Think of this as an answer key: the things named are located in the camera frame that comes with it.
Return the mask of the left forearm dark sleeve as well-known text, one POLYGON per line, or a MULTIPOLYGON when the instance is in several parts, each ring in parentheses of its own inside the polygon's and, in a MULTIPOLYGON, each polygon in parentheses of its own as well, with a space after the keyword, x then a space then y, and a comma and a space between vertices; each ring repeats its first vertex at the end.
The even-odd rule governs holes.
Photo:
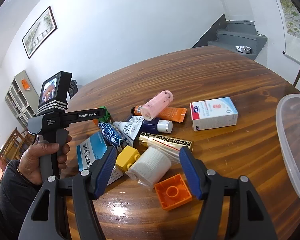
POLYGON ((18 239, 28 210, 41 188, 21 175, 19 163, 10 161, 0 182, 0 239, 18 239))

